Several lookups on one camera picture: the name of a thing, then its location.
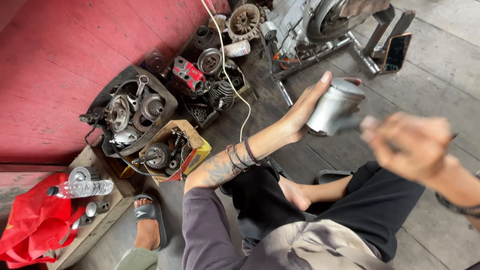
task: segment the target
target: foot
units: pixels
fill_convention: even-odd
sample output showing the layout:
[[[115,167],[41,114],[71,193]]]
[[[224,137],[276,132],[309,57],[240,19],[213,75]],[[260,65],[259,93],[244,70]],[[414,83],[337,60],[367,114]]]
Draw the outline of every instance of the foot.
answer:
[[[278,181],[278,184],[280,185],[285,198],[300,210],[305,211],[310,204],[312,204],[312,201],[307,197],[301,185],[290,181],[282,175],[280,175],[280,181]]]
[[[135,208],[152,203],[151,200],[141,198],[133,204]],[[134,247],[143,247],[148,250],[155,250],[160,246],[160,230],[158,221],[153,219],[141,220],[137,222],[137,238]]]

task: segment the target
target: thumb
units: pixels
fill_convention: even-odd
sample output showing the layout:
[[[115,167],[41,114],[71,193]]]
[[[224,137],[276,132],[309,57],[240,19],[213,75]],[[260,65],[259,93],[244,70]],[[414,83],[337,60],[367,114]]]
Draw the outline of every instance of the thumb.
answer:
[[[320,81],[313,87],[313,90],[308,94],[306,102],[316,104],[318,99],[328,90],[332,83],[332,73],[327,71],[324,73]]]

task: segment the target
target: smartphone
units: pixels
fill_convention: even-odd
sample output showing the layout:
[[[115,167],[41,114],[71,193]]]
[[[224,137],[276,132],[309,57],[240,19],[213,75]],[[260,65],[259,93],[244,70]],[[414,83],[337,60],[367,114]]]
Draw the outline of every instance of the smartphone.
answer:
[[[411,33],[404,33],[390,38],[382,66],[382,73],[393,73],[402,69],[411,41]]]

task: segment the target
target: gray sleeve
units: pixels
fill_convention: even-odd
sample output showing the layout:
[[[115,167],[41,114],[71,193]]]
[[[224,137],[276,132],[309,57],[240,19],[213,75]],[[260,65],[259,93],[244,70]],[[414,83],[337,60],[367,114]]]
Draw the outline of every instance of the gray sleeve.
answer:
[[[228,269],[242,257],[230,240],[227,215],[215,191],[196,187],[183,197],[182,269]]]

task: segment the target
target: cardboard box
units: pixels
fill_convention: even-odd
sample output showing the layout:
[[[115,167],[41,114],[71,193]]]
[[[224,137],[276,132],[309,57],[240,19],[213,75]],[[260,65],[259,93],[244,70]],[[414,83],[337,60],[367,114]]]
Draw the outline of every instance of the cardboard box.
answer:
[[[168,144],[170,139],[175,139],[176,136],[172,134],[172,129],[178,127],[181,131],[184,131],[188,138],[189,145],[193,148],[191,153],[185,159],[184,163],[180,166],[181,171],[188,175],[191,173],[212,151],[212,147],[205,141],[193,126],[187,120],[171,120],[168,122],[153,138],[150,142],[140,151],[139,156],[145,156],[147,149],[154,143]],[[152,176],[157,184],[163,181],[180,180],[180,171],[176,171],[173,175],[168,176],[164,170],[152,169],[145,166],[151,174],[163,174],[164,176]]]

